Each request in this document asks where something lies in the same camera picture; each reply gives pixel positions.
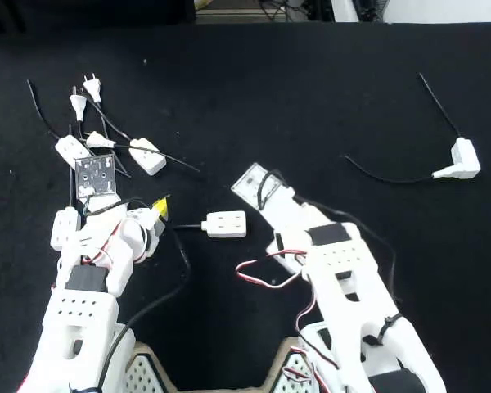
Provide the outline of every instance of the power socket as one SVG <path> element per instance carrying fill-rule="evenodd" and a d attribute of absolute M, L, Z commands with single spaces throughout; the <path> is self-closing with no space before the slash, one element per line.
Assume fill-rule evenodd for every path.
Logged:
<path fill-rule="evenodd" d="M 144 147 L 146 149 L 151 149 L 151 150 L 156 150 L 155 145 L 153 145 L 151 142 L 149 142 L 145 138 L 140 138 L 140 139 L 133 139 L 130 142 L 131 146 L 135 147 Z M 156 174 L 159 170 L 165 167 L 166 160 L 165 157 L 157 154 L 157 153 L 152 153 L 150 151 L 145 151 L 145 150 L 138 150 L 138 149 L 129 149 L 129 154 L 133 157 L 133 159 L 149 174 L 150 176 L 153 176 Z"/>
<path fill-rule="evenodd" d="M 247 222 L 245 211 L 216 211 L 202 221 L 202 230 L 209 237 L 245 237 Z"/>
<path fill-rule="evenodd" d="M 55 251 L 61 251 L 70 236 L 80 229 L 80 215 L 74 207 L 66 207 L 58 210 L 52 225 L 51 247 Z"/>
<path fill-rule="evenodd" d="M 62 158 L 69 164 L 72 170 L 74 170 L 76 164 L 75 161 L 80 158 L 88 158 L 91 156 L 88 149 L 86 149 L 80 141 L 72 135 L 66 135 L 63 138 L 58 139 L 55 145 L 56 151 L 62 156 Z"/>

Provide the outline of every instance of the white wall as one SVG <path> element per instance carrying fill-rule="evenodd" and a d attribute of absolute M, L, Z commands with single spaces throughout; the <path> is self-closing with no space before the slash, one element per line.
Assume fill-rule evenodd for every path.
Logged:
<path fill-rule="evenodd" d="M 389 0 L 388 23 L 491 22 L 491 0 Z"/>

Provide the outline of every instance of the metal plate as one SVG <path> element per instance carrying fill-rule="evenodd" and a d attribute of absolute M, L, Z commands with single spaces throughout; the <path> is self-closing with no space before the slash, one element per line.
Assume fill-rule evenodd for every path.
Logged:
<path fill-rule="evenodd" d="M 93 156 L 76 160 L 75 178 L 78 198 L 116 194 L 113 155 Z"/>
<path fill-rule="evenodd" d="M 249 169 L 234 183 L 231 190 L 237 194 L 240 198 L 246 201 L 249 205 L 255 209 L 259 208 L 257 192 L 259 189 L 260 182 L 264 178 L 268 171 L 262 168 L 256 162 L 249 167 Z M 276 176 L 269 176 L 262 188 L 262 198 L 265 200 L 282 185 L 280 179 Z"/>

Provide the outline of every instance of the angled plug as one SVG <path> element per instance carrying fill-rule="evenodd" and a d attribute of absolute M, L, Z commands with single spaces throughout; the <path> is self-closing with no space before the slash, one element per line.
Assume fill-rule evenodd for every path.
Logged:
<path fill-rule="evenodd" d="M 433 172 L 433 178 L 474 178 L 480 172 L 480 162 L 471 140 L 459 137 L 451 148 L 453 165 Z"/>
<path fill-rule="evenodd" d="M 115 147 L 115 141 L 111 141 L 110 139 L 107 139 L 103 135 L 99 134 L 96 131 L 93 131 L 91 134 L 89 134 L 88 138 L 85 141 L 85 144 L 88 145 L 88 147 L 109 147 L 113 148 Z"/>

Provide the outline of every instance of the perforated panel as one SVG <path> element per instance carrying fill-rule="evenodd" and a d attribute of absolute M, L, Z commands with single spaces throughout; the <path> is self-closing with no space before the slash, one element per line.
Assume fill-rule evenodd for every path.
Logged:
<path fill-rule="evenodd" d="M 94 323 L 97 318 L 107 320 L 114 310 L 118 310 L 118 305 L 108 293 L 55 289 L 43 318 L 43 326 L 63 323 L 84 327 Z"/>
<path fill-rule="evenodd" d="M 309 370 L 308 365 L 304 362 L 304 356 L 300 354 L 289 355 L 282 367 L 294 369 L 296 372 L 312 378 L 311 370 Z M 292 381 L 280 371 L 278 379 L 273 384 L 272 393 L 315 393 L 314 389 L 315 382 L 313 378 L 309 381 Z"/>
<path fill-rule="evenodd" d="M 374 264 L 376 261 L 364 240 L 350 240 L 325 246 L 311 247 L 307 259 L 321 260 L 335 273 L 353 270 L 356 265 Z"/>
<path fill-rule="evenodd" d="M 149 359 L 137 355 L 125 373 L 124 393 L 164 393 Z"/>

